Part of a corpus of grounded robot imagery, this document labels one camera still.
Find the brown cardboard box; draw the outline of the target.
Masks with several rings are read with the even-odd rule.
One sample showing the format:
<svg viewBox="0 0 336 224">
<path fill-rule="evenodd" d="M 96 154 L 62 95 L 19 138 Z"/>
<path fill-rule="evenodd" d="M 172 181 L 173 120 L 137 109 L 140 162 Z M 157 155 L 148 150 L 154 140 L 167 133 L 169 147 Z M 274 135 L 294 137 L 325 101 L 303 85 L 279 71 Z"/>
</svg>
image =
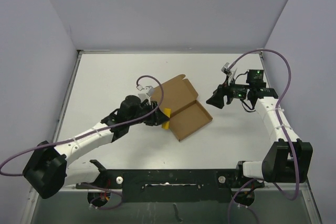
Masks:
<svg viewBox="0 0 336 224">
<path fill-rule="evenodd" d="M 211 123 L 213 117 L 198 101 L 198 93 L 185 74 L 164 82 L 161 106 L 171 110 L 169 129 L 182 141 Z"/>
</svg>

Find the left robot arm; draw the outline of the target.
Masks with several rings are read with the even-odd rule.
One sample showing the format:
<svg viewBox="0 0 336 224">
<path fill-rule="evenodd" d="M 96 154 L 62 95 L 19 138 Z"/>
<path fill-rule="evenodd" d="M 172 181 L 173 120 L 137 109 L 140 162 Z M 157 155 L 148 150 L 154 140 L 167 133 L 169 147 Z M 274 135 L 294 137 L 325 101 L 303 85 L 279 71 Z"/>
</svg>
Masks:
<svg viewBox="0 0 336 224">
<path fill-rule="evenodd" d="M 94 169 L 87 172 L 70 172 L 70 164 L 106 144 L 110 144 L 129 132 L 136 124 L 159 126 L 169 121 L 156 101 L 141 101 L 134 95 L 127 96 L 120 107 L 104 117 L 91 129 L 80 133 L 64 143 L 41 142 L 27 162 L 23 176 L 38 192 L 47 199 L 69 184 L 90 183 L 95 188 L 102 187 L 107 181 L 105 172 Z"/>
</svg>

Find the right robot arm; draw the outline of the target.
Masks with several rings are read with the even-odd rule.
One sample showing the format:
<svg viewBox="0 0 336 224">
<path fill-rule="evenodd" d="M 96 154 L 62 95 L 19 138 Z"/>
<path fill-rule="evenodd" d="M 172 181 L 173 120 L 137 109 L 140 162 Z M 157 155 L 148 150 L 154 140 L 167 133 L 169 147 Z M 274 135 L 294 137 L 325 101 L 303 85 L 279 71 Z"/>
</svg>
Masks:
<svg viewBox="0 0 336 224">
<path fill-rule="evenodd" d="M 283 110 L 277 105 L 278 94 L 264 82 L 263 70 L 248 70 L 246 83 L 237 84 L 233 76 L 219 84 L 207 104 L 223 108 L 234 99 L 249 101 L 250 110 L 257 112 L 270 136 L 271 147 L 262 161 L 241 161 L 234 172 L 234 182 L 244 187 L 252 181 L 269 183 L 304 183 L 312 158 L 313 148 L 294 132 Z"/>
</svg>

